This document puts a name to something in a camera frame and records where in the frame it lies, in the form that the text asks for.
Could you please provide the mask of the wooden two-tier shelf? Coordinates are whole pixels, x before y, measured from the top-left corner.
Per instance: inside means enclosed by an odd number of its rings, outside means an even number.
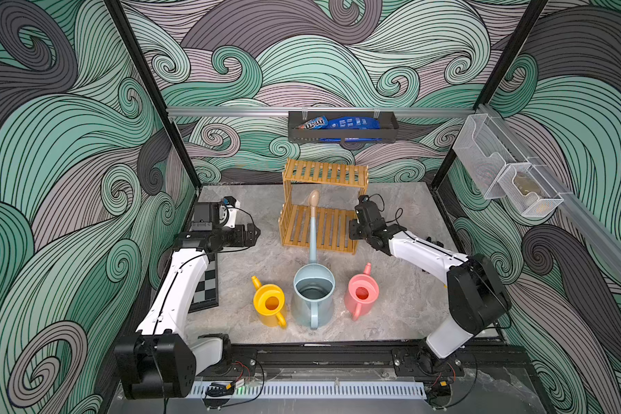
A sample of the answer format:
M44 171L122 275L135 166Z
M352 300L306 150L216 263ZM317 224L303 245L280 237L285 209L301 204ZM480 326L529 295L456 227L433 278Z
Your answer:
M289 159L282 174L284 204L279 215L279 239L284 247L310 246L311 220L316 220L317 249L354 254L358 242L349 237L355 212L328 207L312 207L310 201L293 203L293 184L314 184L357 189L367 193L369 170L366 166Z

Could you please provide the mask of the pink watering can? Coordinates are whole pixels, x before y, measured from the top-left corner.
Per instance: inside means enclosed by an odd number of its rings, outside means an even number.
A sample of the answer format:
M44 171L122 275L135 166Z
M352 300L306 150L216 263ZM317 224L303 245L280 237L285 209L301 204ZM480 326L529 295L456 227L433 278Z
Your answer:
M372 264L369 262L360 274L356 274L348 282L343 302L353 321L368 314L380 296L379 285L371 272Z

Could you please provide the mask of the yellow watering can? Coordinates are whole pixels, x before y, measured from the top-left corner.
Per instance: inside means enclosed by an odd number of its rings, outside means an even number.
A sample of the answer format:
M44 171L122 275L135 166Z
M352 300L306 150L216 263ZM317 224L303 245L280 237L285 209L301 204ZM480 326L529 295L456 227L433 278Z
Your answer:
M267 327L287 328L286 295L276 284L264 284L256 276L251 278L255 287L253 306L260 321Z

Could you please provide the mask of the light blue watering can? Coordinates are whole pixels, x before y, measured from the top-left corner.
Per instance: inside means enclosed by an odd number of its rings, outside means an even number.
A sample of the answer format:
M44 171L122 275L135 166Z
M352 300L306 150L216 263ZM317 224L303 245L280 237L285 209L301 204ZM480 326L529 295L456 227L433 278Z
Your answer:
M300 267L293 279L291 311L298 325L319 329L333 318L332 295L336 289L334 274L317 261L317 207L320 192L314 190L309 196L309 262Z

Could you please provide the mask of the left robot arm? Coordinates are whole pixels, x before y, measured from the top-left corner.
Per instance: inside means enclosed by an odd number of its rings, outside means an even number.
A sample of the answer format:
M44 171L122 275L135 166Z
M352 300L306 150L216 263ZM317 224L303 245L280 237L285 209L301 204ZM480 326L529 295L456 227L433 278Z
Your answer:
M233 224L176 236L168 274L153 305L136 331L120 338L114 348L125 398L184 398L198 374L230 356L231 343L226 334L188 338L187 316L197 285L216 255L251 248L259 236L255 224Z

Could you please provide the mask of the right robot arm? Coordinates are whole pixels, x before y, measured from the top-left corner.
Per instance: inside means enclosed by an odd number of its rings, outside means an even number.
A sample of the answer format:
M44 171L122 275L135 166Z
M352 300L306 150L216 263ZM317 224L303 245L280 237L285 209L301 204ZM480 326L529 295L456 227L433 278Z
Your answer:
M421 355L442 361L480 334L512 307L493 262L485 255L464 255L415 236L388 222L368 195L361 195L349 238L366 241L376 251L405 260L436 277L447 288L450 315L424 339Z

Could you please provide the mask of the black and white checkerboard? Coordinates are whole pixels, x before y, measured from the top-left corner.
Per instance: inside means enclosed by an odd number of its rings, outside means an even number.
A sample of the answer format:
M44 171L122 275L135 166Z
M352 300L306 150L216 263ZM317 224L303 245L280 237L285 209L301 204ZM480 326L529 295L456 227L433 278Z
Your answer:
M201 312L218 306L218 265L216 260L212 260L196 286L189 312Z

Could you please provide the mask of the blue snack bag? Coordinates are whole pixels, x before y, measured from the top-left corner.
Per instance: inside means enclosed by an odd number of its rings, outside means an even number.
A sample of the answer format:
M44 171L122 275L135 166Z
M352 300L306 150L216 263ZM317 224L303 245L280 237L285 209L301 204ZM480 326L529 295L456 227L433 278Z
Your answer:
M380 129L380 122L372 117L339 117L328 120L329 124L324 129L359 129L376 130Z

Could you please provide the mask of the M&M candy bag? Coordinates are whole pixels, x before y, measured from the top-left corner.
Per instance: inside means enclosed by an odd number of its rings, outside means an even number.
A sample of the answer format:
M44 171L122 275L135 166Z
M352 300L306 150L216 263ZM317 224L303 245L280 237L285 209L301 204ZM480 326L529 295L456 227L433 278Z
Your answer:
M326 117L316 117L314 119L308 120L303 124L300 124L297 129L307 130L307 129L324 129L328 126L329 122Z

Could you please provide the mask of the small clear plastic bin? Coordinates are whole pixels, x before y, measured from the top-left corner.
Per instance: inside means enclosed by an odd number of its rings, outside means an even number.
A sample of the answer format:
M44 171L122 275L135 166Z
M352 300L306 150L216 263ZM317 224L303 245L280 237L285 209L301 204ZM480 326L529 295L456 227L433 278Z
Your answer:
M498 184L517 212L525 218L550 216L563 199L531 163L508 164Z

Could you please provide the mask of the black wall basket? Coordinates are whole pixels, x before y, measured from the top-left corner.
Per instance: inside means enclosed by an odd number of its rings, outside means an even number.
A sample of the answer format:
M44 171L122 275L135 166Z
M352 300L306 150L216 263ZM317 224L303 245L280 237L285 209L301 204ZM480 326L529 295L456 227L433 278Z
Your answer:
M288 139L294 143L392 143L400 131L391 111L289 111Z

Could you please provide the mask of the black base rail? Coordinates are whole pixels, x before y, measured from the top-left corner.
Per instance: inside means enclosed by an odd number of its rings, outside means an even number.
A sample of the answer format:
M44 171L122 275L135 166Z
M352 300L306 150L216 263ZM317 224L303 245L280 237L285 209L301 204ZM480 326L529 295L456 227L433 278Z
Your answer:
M522 367L531 362L518 346L472 340L445 359L431 355L422 340L233 344L219 363L203 370L205 376L256 374L283 369L391 369L397 376L436 379L462 376L467 368Z

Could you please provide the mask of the clear plastic wall bin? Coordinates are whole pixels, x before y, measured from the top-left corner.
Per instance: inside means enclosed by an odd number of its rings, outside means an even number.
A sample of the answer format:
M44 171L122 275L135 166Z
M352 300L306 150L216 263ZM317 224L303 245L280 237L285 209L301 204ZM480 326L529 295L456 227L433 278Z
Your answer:
M504 170L516 160L504 145L505 134L485 113L469 116L455 140L453 150L485 199L505 196L498 183Z

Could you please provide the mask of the aluminium wall rail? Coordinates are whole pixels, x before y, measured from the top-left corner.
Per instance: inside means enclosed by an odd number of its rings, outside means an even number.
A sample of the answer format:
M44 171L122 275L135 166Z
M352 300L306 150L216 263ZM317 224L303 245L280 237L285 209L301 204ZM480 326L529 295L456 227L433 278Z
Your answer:
M367 112L379 115L393 112L403 118L464 118L475 113L469 109L449 108L350 108L350 107L272 107L272 106L170 106L169 117L286 117L289 112Z

